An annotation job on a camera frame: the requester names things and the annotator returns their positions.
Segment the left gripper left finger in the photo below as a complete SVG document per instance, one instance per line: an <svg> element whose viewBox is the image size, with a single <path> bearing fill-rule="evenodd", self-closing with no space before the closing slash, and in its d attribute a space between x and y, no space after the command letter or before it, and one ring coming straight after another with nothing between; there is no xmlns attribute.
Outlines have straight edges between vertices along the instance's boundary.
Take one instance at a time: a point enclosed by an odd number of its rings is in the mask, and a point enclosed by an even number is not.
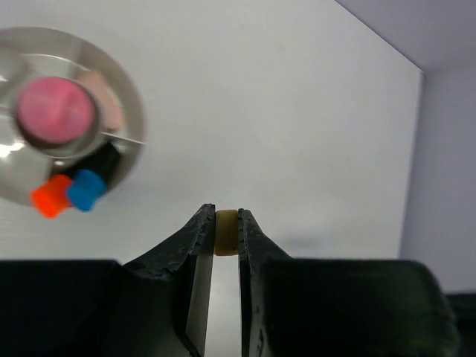
<svg viewBox="0 0 476 357"><path fill-rule="evenodd" d="M1 262L3 356L203 356L216 209L134 260Z"/></svg>

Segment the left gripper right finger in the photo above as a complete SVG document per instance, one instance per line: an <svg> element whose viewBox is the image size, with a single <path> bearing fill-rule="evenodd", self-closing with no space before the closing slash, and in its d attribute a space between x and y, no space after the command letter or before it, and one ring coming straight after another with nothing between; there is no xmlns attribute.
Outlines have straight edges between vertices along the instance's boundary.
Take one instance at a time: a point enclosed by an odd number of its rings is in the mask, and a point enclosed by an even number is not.
<svg viewBox="0 0 476 357"><path fill-rule="evenodd" d="M457 356L434 275L407 260L301 259L237 218L244 356Z"/></svg>

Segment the small yellow sharpener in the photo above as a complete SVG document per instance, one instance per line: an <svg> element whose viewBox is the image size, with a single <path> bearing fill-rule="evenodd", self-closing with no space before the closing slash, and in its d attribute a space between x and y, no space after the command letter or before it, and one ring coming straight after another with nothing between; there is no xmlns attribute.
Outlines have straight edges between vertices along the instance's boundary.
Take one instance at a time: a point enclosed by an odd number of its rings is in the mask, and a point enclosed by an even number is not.
<svg viewBox="0 0 476 357"><path fill-rule="evenodd" d="M219 257L238 254L238 210L218 210L215 215L214 254Z"/></svg>

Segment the blue highlighter cap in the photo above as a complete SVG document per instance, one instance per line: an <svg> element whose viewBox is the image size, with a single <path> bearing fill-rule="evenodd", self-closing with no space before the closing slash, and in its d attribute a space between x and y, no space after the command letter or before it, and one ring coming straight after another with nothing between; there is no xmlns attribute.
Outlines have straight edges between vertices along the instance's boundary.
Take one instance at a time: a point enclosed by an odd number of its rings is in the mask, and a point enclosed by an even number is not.
<svg viewBox="0 0 476 357"><path fill-rule="evenodd" d="M66 197L76 209L89 212L105 192L106 183L96 172L78 170L66 190Z"/></svg>

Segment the blue tip black highlighter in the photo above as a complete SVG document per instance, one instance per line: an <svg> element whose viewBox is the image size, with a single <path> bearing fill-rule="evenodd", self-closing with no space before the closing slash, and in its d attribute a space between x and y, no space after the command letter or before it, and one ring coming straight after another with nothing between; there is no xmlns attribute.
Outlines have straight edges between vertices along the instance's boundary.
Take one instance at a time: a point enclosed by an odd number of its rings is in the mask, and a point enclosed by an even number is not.
<svg viewBox="0 0 476 357"><path fill-rule="evenodd" d="M122 154L115 145L107 141L79 162L73 181L65 192L71 205L82 212L92 210L107 191L121 158Z"/></svg>

